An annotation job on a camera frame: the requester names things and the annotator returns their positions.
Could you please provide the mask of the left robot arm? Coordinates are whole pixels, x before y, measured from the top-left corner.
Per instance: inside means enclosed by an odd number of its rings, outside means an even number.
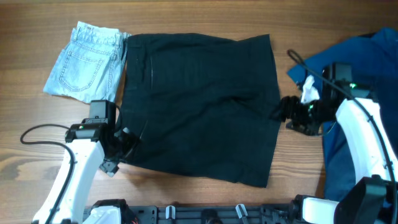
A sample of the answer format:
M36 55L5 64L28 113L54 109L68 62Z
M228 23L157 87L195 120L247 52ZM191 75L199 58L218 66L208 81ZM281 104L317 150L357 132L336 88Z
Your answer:
M84 217L88 194L97 170L112 177L133 152L138 138L121 126L122 112L107 100L90 103L90 113L71 125L61 143L65 154L46 201L33 223L137 223L125 200L102 200Z

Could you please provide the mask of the black shorts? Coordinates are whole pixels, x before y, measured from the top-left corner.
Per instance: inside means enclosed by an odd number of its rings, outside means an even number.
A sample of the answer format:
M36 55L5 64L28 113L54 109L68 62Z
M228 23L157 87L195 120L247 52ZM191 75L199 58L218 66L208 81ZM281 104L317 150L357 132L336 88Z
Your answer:
M139 34L127 40L126 162L145 169L267 186L280 123L269 35Z

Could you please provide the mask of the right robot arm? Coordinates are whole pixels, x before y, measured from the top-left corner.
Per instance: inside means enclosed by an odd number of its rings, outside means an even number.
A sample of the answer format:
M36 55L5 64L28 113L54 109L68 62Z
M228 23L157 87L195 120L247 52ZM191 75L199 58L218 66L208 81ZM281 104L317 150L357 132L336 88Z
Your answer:
M306 223L397 223L397 158L369 85L354 82L351 65L333 63L322 73L307 70L302 96L280 101L286 127L319 136L325 122L339 124L348 143L355 186L339 202L298 195L290 204L293 220Z

